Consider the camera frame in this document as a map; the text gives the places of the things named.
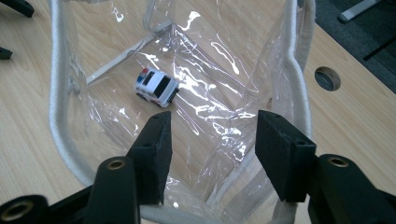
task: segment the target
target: transparent plastic sheet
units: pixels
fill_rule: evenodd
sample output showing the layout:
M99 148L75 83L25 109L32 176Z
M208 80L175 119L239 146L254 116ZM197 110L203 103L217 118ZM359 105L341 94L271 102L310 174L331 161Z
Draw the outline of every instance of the transparent plastic sheet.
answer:
M251 15L250 1L236 0L64 2L70 153L84 167L83 182L101 161L125 155L150 116L170 110L164 205L223 223L271 220L277 197L252 149L259 109L294 121L285 2L252 1L269 13ZM169 107L135 95L144 67L179 81Z

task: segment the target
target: black clamp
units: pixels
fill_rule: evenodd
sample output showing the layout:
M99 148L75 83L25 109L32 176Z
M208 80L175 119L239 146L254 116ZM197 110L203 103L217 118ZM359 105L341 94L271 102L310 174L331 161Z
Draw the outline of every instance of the black clamp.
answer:
M51 206L40 195L14 199L0 206L0 223L140 223L139 205L163 203L171 160L171 113L162 112L125 157L100 164L92 186Z
M310 196L312 223L396 223L396 197L378 190L351 160L315 155L316 145L281 116L259 111L256 155L280 200Z
M29 18L32 18L33 13L35 12L33 7L24 0L0 0L0 3L3 3L6 6L15 9L16 11ZM11 50L0 48L0 60L10 59L11 55Z

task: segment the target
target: wooden table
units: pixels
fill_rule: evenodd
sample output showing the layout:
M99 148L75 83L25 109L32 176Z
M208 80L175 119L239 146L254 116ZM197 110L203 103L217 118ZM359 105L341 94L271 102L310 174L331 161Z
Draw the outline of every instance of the wooden table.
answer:
M46 1L33 6L35 15L27 19L0 5L0 46L14 52L11 60L0 61L0 203L26 194L55 203L83 188L51 140L50 14ZM314 74L321 66L339 74L338 91L317 84ZM396 195L395 94L318 26L305 80L318 155L352 159L376 187ZM305 206L299 223L308 219Z

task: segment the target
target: toy police car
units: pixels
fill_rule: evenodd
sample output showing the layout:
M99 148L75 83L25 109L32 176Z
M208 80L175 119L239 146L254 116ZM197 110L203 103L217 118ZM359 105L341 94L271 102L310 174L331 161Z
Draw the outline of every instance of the toy police car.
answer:
M154 68L145 68L134 84L136 95L161 107L169 106L178 92L178 82Z

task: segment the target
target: dark floor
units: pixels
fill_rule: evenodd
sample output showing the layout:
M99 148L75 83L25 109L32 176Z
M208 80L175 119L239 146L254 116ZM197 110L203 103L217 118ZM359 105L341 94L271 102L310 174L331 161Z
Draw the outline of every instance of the dark floor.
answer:
M337 16L361 0L317 0L317 24L396 93L396 41L367 61L363 58L396 36L395 1L378 3L345 24Z

